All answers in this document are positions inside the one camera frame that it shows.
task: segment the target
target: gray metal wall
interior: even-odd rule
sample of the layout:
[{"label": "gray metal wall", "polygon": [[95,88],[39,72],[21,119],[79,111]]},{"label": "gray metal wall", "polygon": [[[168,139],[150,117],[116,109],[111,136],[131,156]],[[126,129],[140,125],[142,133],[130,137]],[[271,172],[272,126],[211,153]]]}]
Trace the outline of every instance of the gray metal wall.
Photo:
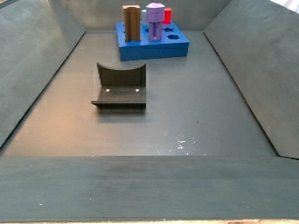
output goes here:
[{"label": "gray metal wall", "polygon": [[53,0],[21,0],[0,9],[0,30],[1,146],[86,28]]},{"label": "gray metal wall", "polygon": [[299,158],[299,15],[232,0],[204,32],[279,154]]},{"label": "gray metal wall", "polygon": [[[77,17],[88,30],[115,30],[115,22],[123,21],[124,4],[144,8],[152,0],[57,0]],[[172,20],[182,30],[203,30],[231,0],[162,0],[172,8]]]}]

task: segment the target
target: blue foam block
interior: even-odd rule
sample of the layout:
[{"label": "blue foam block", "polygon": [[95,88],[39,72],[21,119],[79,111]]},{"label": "blue foam block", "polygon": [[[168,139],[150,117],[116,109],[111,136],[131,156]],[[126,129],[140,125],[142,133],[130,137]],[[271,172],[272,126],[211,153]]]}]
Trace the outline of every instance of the blue foam block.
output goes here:
[{"label": "blue foam block", "polygon": [[160,58],[183,57],[188,54],[190,40],[175,23],[163,25],[162,40],[148,40],[148,26],[142,25],[142,42],[126,42],[126,27],[123,22],[116,22],[118,46],[120,60],[148,60]]}]

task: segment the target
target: hole in block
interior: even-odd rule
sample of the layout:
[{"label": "hole in block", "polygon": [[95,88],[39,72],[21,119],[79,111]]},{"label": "hole in block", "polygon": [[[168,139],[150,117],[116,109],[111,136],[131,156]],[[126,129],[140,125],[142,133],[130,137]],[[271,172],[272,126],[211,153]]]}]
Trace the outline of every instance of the hole in block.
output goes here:
[{"label": "hole in block", "polygon": [[168,35],[167,38],[168,39],[179,39],[180,37],[178,35]]}]

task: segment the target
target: purple peg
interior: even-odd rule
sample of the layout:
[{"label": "purple peg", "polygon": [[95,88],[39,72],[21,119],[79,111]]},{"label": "purple peg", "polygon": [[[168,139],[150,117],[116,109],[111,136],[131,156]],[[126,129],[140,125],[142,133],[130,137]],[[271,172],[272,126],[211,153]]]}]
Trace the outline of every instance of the purple peg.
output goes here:
[{"label": "purple peg", "polygon": [[162,29],[164,21],[164,6],[160,3],[150,3],[146,6],[146,15],[148,25],[148,39],[160,40],[162,39]]}]

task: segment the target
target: bin floor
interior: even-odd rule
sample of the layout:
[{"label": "bin floor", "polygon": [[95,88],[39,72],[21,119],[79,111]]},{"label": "bin floor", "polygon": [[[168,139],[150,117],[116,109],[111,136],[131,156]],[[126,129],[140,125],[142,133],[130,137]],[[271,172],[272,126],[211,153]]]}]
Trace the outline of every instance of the bin floor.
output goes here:
[{"label": "bin floor", "polygon": [[[90,31],[1,149],[4,157],[274,157],[230,73],[202,32],[187,57],[120,62],[112,31]],[[147,63],[147,106],[98,109],[96,63]]]}]

